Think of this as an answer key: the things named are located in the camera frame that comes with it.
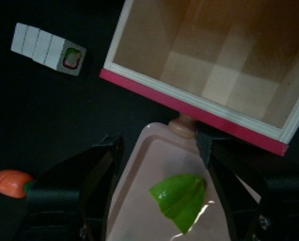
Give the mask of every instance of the wooden box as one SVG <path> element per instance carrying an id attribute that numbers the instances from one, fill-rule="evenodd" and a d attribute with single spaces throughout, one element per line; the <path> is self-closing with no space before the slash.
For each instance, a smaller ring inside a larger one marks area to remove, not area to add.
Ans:
<path id="1" fill-rule="evenodd" d="M 299 1 L 127 0 L 101 76 L 283 155 L 299 126 Z"/>

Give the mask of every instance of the beige handle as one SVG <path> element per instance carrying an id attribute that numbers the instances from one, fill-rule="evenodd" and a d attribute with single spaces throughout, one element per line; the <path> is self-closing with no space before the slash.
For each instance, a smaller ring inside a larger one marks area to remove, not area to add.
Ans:
<path id="1" fill-rule="evenodd" d="M 183 138 L 195 137 L 197 120 L 181 113 L 181 116 L 170 121 L 169 127 L 173 132 Z"/>

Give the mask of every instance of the green object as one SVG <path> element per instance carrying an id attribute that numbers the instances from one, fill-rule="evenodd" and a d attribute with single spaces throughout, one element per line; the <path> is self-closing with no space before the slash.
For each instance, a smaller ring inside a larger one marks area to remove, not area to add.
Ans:
<path id="1" fill-rule="evenodd" d="M 35 181 L 29 181 L 26 184 L 25 184 L 25 193 L 29 194 L 31 188 L 33 188 L 33 185 L 34 185 L 34 182 Z"/>
<path id="2" fill-rule="evenodd" d="M 150 189 L 150 193 L 162 213 L 186 234 L 203 208 L 203 178 L 194 174 L 169 177 Z"/>

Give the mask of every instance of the orange ball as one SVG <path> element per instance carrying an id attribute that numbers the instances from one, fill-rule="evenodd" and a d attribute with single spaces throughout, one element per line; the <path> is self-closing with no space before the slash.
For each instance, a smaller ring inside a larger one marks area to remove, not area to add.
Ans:
<path id="1" fill-rule="evenodd" d="M 25 198 L 25 185 L 33 181 L 33 176 L 17 169 L 5 169 L 0 171 L 0 193 L 14 197 Z"/>

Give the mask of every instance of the wooden panel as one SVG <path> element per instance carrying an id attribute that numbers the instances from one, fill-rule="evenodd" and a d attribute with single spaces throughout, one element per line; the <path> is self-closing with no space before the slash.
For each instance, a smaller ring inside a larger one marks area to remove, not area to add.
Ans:
<path id="1" fill-rule="evenodd" d="M 186 0 L 137 0 L 114 62 L 159 78 L 187 10 Z"/>

